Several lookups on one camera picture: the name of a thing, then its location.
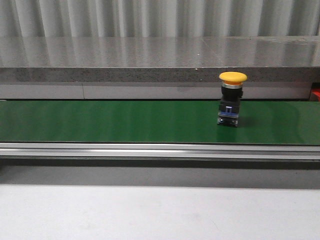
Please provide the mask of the grey pleated curtain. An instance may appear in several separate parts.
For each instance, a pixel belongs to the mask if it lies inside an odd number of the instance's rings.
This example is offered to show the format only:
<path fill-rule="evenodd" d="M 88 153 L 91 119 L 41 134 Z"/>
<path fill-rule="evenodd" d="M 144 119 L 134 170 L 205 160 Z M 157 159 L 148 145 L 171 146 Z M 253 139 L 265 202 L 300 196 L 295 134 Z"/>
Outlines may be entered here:
<path fill-rule="evenodd" d="M 3 0 L 2 37 L 317 36 L 317 0 Z"/>

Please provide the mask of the aluminium conveyor side rail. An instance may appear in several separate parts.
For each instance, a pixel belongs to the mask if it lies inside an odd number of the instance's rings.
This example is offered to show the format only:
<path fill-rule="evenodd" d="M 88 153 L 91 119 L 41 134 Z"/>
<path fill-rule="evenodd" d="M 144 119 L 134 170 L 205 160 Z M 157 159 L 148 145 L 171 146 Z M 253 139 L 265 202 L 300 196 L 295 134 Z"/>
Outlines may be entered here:
<path fill-rule="evenodd" d="M 320 159 L 317 145 L 2 142 L 1 158 L 257 160 Z"/>

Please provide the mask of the green conveyor belt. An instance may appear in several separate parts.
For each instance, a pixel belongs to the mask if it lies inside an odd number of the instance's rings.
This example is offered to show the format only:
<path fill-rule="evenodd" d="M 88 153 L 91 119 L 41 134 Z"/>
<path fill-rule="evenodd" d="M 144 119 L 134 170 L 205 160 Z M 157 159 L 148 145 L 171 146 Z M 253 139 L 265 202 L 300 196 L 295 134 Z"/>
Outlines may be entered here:
<path fill-rule="evenodd" d="M 2 142 L 318 145 L 320 104 L 243 101 L 237 127 L 213 100 L 3 100 Z"/>

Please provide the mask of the red block at right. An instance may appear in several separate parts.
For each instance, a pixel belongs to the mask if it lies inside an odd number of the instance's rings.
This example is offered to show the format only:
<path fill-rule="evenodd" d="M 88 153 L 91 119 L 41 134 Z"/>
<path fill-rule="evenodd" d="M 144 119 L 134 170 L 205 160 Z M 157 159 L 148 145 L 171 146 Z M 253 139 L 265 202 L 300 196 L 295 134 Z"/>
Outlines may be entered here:
<path fill-rule="evenodd" d="M 320 88 L 319 87 L 311 89 L 309 100 L 312 102 L 319 102 L 320 101 Z"/>

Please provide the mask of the yellow mushroom push button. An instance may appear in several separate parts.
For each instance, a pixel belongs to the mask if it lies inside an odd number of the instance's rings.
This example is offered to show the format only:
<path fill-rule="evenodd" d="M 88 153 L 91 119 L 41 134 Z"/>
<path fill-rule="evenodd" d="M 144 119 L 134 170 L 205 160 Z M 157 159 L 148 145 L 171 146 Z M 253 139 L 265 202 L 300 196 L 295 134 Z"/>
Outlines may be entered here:
<path fill-rule="evenodd" d="M 241 72 L 227 71 L 219 75 L 222 97 L 219 102 L 217 124 L 238 126 L 240 100 L 243 96 L 243 82 L 247 76 Z"/>

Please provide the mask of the grey stone countertop slab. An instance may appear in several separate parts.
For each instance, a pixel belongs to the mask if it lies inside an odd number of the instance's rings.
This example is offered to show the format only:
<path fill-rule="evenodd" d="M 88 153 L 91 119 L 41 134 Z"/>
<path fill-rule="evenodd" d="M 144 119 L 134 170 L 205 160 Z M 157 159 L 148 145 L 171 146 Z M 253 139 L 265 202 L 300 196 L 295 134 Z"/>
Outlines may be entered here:
<path fill-rule="evenodd" d="M 1 83 L 316 83 L 320 39 L 286 37 L 3 37 Z"/>

